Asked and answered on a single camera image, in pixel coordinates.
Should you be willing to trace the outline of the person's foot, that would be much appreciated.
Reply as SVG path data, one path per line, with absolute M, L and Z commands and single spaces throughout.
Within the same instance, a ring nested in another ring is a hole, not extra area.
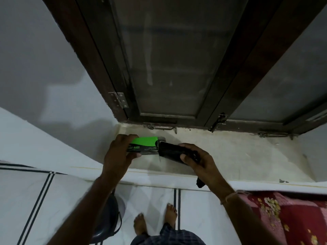
M 174 205 L 168 203 L 166 206 L 166 212 L 164 216 L 164 224 L 169 224 L 173 229 L 176 229 L 176 220 L 178 217 L 177 209 Z
M 135 217 L 133 227 L 136 235 L 149 235 L 143 213 L 140 213 Z

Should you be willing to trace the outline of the dark plaid garment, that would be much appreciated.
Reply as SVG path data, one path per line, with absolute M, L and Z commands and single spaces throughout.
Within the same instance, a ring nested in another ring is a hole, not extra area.
M 187 230 L 175 230 L 167 222 L 160 234 L 150 236 L 147 232 L 137 235 L 130 245 L 206 245 L 202 239 Z

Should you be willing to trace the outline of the metal hook latch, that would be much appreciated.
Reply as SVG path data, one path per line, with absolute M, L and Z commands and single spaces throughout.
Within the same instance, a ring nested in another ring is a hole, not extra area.
M 177 134 L 177 127 L 170 127 L 170 126 L 157 126 L 153 124 L 148 124 L 147 128 L 149 130 L 162 130 L 162 131 L 174 131 L 175 134 Z
M 258 132 L 257 135 L 261 138 L 288 137 L 291 140 L 294 140 L 294 138 L 299 136 L 299 134 L 288 133 L 288 132 L 265 132 L 265 131 Z

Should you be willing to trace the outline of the person's right hand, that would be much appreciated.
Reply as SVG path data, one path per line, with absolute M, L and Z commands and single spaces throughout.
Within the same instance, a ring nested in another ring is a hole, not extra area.
M 219 200 L 234 192 L 234 189 L 227 183 L 219 172 L 213 157 L 203 149 L 194 144 L 181 143 L 179 146 L 197 151 L 200 154 L 201 162 L 197 167 L 191 167 L 198 178 L 204 182 Z

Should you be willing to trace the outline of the metal window bolt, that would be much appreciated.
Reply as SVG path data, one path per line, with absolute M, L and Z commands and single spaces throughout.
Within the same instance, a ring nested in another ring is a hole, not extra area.
M 218 119 L 213 123 L 213 125 L 208 129 L 210 132 L 214 132 L 216 128 L 220 125 L 225 125 L 227 121 L 227 115 L 222 112 L 219 114 Z

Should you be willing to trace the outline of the person's left hand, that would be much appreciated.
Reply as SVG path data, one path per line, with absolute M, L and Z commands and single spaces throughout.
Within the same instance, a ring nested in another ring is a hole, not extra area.
M 133 159 L 126 159 L 129 144 L 138 135 L 118 134 L 110 144 L 104 157 L 101 179 L 110 187 L 115 187 L 127 172 Z

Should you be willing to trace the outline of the green garbage bag box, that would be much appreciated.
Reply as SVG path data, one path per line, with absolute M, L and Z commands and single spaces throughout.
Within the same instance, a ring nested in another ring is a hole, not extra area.
M 157 136 L 137 137 L 129 144 L 127 152 L 141 155 L 154 155 L 159 152 L 159 138 Z

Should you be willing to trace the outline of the black round stool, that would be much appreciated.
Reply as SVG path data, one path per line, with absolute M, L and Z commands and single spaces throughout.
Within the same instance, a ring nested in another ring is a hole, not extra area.
M 90 244 L 103 245 L 103 242 L 116 235 L 122 226 L 122 218 L 126 211 L 123 199 L 113 189 L 104 205 L 102 213 L 97 220 L 97 226 L 92 235 Z

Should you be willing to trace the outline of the thread wrist band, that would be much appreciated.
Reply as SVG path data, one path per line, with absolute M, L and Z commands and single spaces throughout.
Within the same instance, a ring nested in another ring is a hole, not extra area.
M 233 193 L 227 195 L 223 200 L 220 201 L 220 205 L 224 205 L 228 202 L 228 200 L 236 195 L 243 194 L 243 195 L 249 195 L 250 192 L 244 191 L 244 190 L 236 190 Z

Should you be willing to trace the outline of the person's left foot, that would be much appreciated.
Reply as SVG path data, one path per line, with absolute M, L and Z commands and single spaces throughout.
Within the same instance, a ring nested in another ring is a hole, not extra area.
M 136 235 L 149 235 L 143 213 L 140 213 L 135 217 L 133 227 Z

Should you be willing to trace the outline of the black garbage bag roll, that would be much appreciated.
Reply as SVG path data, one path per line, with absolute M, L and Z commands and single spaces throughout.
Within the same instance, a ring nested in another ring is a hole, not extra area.
M 201 162 L 200 154 L 197 151 L 179 145 L 170 144 L 162 140 L 158 140 L 156 142 L 156 145 L 158 148 L 159 156 L 164 157 L 166 159 L 186 165 L 180 158 L 181 154 L 184 154 L 190 157 L 197 164 L 200 164 Z

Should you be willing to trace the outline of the person's right forearm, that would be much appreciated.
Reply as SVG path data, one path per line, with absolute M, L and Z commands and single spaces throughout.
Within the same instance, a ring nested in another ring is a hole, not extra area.
M 242 245 L 282 245 L 239 195 L 223 206 Z

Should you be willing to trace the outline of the frosted glass window pane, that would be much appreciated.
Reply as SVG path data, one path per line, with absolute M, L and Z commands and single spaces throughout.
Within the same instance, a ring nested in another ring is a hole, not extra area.
M 327 5 L 230 116 L 278 122 L 327 94 Z
M 248 0 L 110 0 L 141 116 L 195 119 Z

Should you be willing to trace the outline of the red floral cloth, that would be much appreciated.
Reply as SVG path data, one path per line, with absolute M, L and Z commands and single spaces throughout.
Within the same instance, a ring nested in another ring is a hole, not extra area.
M 282 245 L 327 245 L 327 195 L 261 191 L 239 197 Z

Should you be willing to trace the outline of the white stone window sill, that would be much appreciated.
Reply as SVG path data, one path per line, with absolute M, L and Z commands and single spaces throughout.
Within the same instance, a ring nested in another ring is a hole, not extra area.
M 316 182 L 300 146 L 289 137 L 260 137 L 251 133 L 210 132 L 177 128 L 150 130 L 141 125 L 120 124 L 117 134 L 164 137 L 168 143 L 189 143 L 207 151 L 226 180 L 259 182 Z

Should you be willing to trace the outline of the silver metal door hinge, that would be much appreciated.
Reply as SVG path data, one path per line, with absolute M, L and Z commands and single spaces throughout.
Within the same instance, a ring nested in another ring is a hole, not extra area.
M 109 92 L 108 93 L 110 99 L 115 103 L 117 107 L 121 109 L 129 108 L 129 104 L 125 98 L 124 93 L 122 92 Z

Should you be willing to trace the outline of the person's right foot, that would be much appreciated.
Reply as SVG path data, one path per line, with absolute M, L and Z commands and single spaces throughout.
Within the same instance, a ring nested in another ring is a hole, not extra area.
M 173 229 L 176 229 L 176 220 L 178 217 L 177 209 L 174 205 L 168 203 L 166 206 L 166 212 L 164 216 L 164 224 L 169 224 Z

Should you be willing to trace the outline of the dark wooden window frame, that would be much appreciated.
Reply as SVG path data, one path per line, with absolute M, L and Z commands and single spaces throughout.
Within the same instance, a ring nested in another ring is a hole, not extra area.
M 215 131 L 302 134 L 327 123 L 327 94 L 278 122 L 230 116 L 327 5 L 327 0 L 248 0 L 195 119 L 141 116 L 110 0 L 42 0 L 118 122 Z M 109 92 L 122 92 L 121 109 Z

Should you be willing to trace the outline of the person's left forearm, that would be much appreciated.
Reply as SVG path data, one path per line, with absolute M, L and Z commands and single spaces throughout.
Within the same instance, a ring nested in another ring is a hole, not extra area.
M 97 220 L 115 187 L 97 178 L 46 245 L 90 245 Z

